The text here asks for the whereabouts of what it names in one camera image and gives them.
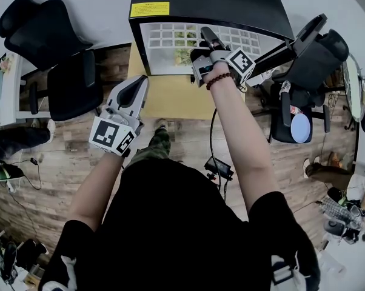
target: beaded bracelet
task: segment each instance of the beaded bracelet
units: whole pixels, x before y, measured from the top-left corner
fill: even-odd
[[[219,81],[220,79],[226,78],[228,76],[231,76],[231,73],[229,73],[229,72],[228,73],[223,73],[222,75],[219,75],[216,78],[213,78],[211,81],[209,81],[207,83],[207,90],[209,90],[209,88],[211,87],[211,85],[213,83],[215,83],[216,81]]]

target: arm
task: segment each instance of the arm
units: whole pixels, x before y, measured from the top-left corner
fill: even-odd
[[[95,231],[102,223],[124,158],[105,153],[82,183],[69,207],[68,220],[78,220]]]
[[[228,65],[225,62],[218,62],[204,81],[208,83],[227,72],[229,72]],[[218,109],[246,209],[249,212],[259,197],[278,190],[269,144],[249,108],[243,103],[232,78],[215,82],[210,91]]]

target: white grid panel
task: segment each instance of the white grid panel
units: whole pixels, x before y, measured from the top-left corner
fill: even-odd
[[[176,22],[149,23],[146,25],[149,25],[148,49],[207,49],[207,47],[200,47],[199,44],[203,41],[201,39],[201,27],[208,26],[222,40],[224,45],[230,46],[231,50],[242,47],[251,56],[261,55],[258,34],[245,30]]]

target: person's leg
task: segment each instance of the person's leg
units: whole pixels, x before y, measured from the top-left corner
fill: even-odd
[[[36,243],[34,240],[28,239],[18,250],[16,263],[17,266],[28,270],[28,265],[32,262],[32,254],[35,249]]]
[[[323,166],[319,163],[313,163],[306,167],[305,173],[308,178],[323,183],[331,183],[339,190],[346,190],[353,173],[345,169],[334,166]]]
[[[45,245],[38,243],[36,247],[30,252],[30,258],[27,263],[27,270],[31,270],[33,265],[37,264],[37,259],[42,254],[49,254]]]
[[[127,167],[144,159],[169,158],[169,152],[170,138],[167,130],[167,121],[162,119],[157,124],[157,129],[149,142],[149,146],[138,150]]]
[[[304,161],[304,165],[303,165],[303,170],[304,170],[304,178],[307,179],[308,178],[308,175],[306,174],[306,169],[307,167],[310,166],[310,161],[309,161],[309,158],[307,158],[305,161]]]
[[[9,158],[22,149],[50,142],[54,131],[54,121],[49,122],[46,128],[17,127],[0,130],[0,160]]]

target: black cable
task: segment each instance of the black cable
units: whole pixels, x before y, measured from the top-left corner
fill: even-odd
[[[297,209],[297,210],[293,211],[293,214],[295,214],[297,211],[300,211],[301,209],[304,209],[305,207],[308,207],[309,205],[312,205],[312,204],[313,204],[313,203],[315,203],[315,202],[318,202],[318,201],[312,201],[312,202],[310,202],[308,205],[302,206],[301,208],[299,208],[299,209]]]
[[[8,164],[6,163],[7,165],[14,165],[14,164],[19,164],[19,163],[22,163],[22,162],[30,162],[30,158],[29,159],[25,159],[24,161],[21,161],[21,162],[13,162],[11,164]]]
[[[37,191],[40,191],[42,188],[42,182],[41,182],[41,178],[39,179],[39,188],[35,187],[29,180],[28,177],[26,177],[26,175],[24,174],[24,177],[26,178],[26,180],[29,182],[29,184]]]
[[[341,95],[341,92],[339,92],[339,95],[337,95],[337,98],[335,99],[335,94],[329,94],[328,106],[332,109],[332,112],[330,113],[329,124],[332,122],[333,112],[335,111],[335,107],[336,107],[336,104],[339,100],[340,95]],[[320,153],[320,161],[321,162],[323,161],[323,148],[324,148],[324,144],[326,142],[326,136],[327,136],[327,133],[324,135],[323,146],[321,147],[321,153]]]
[[[25,210],[25,213],[27,215],[27,217],[29,218],[30,222],[32,223],[32,227],[33,227],[33,230],[35,231],[35,235],[36,235],[36,239],[37,239],[37,231],[36,231],[36,228],[35,228],[35,223],[33,222],[32,218],[30,217],[30,215],[27,213],[26,211],[26,208],[24,207],[24,205],[22,205],[19,201],[17,201],[15,199],[15,197],[9,192],[10,196],[14,199],[14,201],[20,205],[24,210]]]
[[[213,154],[213,147],[212,147],[212,130],[213,130],[213,123],[215,122],[215,117],[216,117],[217,111],[218,111],[218,109],[215,109],[215,111],[213,112],[213,115],[212,115],[211,129],[210,129],[210,132],[209,132],[209,147],[211,149],[211,156],[212,156],[212,159],[213,159],[213,163],[215,164],[216,171],[218,172],[218,176],[219,176],[219,186],[218,186],[218,188],[219,188],[219,192],[220,192],[221,176],[220,176],[220,171],[219,171],[219,168],[218,168],[218,164],[216,163],[215,155]]]

